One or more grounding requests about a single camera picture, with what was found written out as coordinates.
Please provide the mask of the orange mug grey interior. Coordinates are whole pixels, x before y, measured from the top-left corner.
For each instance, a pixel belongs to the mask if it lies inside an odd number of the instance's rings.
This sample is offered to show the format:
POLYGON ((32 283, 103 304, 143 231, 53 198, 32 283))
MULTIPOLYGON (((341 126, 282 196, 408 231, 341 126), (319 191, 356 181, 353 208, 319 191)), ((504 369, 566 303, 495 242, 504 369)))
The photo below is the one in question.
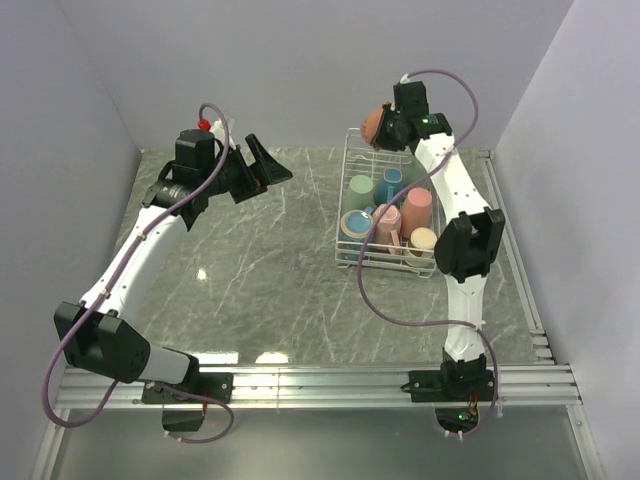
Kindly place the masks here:
POLYGON ((362 139, 375 150, 379 149, 376 143, 376 137, 385 114, 385 111, 391 106, 390 102, 385 102, 377 106, 361 123, 360 134, 362 139))

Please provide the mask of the green tumbler cup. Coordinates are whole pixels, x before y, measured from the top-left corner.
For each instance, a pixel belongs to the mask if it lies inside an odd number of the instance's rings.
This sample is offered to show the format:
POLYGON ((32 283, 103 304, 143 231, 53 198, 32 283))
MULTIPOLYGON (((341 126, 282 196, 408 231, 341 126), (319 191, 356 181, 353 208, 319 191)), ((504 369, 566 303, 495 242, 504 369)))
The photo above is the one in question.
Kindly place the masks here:
POLYGON ((353 176, 343 194, 342 212, 373 208, 373 193, 374 182, 370 177, 363 174, 353 176))

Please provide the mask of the steel and brown cup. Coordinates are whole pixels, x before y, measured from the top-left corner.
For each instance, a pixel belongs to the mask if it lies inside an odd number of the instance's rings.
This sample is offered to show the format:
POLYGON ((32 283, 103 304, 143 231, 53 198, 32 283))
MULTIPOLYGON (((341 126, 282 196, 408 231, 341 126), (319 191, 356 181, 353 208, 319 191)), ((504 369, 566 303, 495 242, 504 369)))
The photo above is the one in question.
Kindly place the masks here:
POLYGON ((426 227, 416 228, 410 235, 407 249, 404 252, 405 261, 412 267, 426 267, 433 258, 437 235, 426 227))

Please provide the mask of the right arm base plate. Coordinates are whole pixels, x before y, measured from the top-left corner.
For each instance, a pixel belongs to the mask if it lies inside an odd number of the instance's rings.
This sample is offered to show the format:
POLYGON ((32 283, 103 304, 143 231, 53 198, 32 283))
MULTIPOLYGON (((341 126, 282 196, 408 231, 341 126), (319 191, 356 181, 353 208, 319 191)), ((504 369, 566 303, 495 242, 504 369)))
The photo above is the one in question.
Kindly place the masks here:
POLYGON ((495 377, 490 370, 463 374, 443 370, 412 370, 400 389, 412 403, 455 403, 470 400, 491 401, 495 377))

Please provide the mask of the small green cup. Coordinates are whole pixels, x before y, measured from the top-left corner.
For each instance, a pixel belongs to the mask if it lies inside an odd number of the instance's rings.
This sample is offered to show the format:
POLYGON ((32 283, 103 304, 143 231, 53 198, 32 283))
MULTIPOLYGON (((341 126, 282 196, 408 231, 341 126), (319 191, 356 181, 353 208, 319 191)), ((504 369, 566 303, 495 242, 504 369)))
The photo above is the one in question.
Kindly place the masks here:
POLYGON ((403 171, 403 179, 406 186, 412 188, 428 188, 429 178, 423 165, 413 158, 410 164, 403 171))

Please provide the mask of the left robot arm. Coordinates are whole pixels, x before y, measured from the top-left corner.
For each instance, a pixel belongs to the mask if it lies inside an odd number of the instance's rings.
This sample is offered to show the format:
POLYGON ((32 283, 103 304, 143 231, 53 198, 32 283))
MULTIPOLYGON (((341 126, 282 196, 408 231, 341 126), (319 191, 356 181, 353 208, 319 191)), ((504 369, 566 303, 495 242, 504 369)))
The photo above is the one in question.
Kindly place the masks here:
POLYGON ((198 396, 197 359, 152 345, 135 328, 142 301, 210 197, 230 194, 240 203, 293 176, 255 135, 245 138, 252 164, 239 147, 225 148, 223 135, 220 128, 180 134, 174 159, 147 189, 136 223, 108 269, 77 303, 57 308, 54 324, 69 365, 121 383, 163 382, 180 402, 198 396))

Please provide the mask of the coral pink tumbler cup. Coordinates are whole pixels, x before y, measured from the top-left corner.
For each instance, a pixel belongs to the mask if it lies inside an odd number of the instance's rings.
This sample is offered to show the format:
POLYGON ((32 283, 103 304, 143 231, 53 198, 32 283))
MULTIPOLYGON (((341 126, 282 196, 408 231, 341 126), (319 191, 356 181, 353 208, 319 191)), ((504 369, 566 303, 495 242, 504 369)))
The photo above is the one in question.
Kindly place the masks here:
POLYGON ((429 226, 433 197, 429 190, 422 187, 412 188, 400 209, 401 236, 409 239, 414 230, 429 226))

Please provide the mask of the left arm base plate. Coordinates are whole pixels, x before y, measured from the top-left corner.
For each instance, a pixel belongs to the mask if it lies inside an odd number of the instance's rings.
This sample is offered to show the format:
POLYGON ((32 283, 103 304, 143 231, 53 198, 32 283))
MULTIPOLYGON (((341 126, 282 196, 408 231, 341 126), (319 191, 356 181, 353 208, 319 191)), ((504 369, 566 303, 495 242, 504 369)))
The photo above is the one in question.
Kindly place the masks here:
POLYGON ((189 385, 172 385, 172 388, 180 390, 179 394, 171 393, 157 383, 152 387, 146 384, 143 387, 141 402, 150 405, 201 403, 201 400, 187 396, 189 393, 228 404, 231 401, 233 387, 234 375, 230 372, 200 373, 195 382, 189 385))

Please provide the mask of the blue butterfly mug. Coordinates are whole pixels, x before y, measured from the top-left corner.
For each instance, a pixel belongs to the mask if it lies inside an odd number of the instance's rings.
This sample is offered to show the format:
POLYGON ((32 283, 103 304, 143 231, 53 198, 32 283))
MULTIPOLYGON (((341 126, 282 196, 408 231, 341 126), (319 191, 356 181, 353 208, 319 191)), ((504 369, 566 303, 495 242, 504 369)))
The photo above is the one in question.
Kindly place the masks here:
POLYGON ((338 249, 341 259, 356 261, 362 242, 366 239, 369 230, 373 226, 373 210, 350 210, 344 213, 340 219, 338 233, 338 249))

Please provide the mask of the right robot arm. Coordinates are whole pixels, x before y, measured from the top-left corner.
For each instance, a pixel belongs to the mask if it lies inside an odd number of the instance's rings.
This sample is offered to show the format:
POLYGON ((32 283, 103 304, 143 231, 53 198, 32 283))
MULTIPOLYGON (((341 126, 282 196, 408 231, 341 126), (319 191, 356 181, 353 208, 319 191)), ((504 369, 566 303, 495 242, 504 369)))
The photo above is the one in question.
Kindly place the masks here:
POLYGON ((505 215, 490 207, 471 180, 448 120, 429 108, 424 83, 404 76, 393 92, 393 102, 368 118, 363 136, 376 149, 410 150, 425 169, 446 219, 434 247, 448 296, 443 361, 434 380, 418 391, 428 401, 494 400, 499 368, 482 330, 483 295, 505 215))

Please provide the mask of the pink faceted mug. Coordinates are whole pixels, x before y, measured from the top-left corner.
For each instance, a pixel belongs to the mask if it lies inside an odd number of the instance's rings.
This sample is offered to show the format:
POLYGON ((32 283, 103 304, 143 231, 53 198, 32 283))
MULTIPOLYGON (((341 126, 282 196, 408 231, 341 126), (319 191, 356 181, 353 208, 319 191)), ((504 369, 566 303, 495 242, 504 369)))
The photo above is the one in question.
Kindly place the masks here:
POLYGON ((381 204, 373 213, 373 219, 377 220, 378 224, 372 242, 377 250, 398 255, 401 246, 401 212, 395 205, 391 205, 386 212, 384 212, 385 208, 386 204, 381 204))

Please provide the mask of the blue mug grey interior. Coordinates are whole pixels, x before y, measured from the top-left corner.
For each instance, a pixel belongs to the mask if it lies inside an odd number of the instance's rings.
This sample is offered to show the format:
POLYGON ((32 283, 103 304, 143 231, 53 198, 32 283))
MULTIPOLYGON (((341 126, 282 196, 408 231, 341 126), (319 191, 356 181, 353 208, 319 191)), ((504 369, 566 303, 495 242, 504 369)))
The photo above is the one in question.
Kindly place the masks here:
POLYGON ((400 169, 386 168, 374 186, 374 203, 376 206, 387 203, 405 187, 400 169))

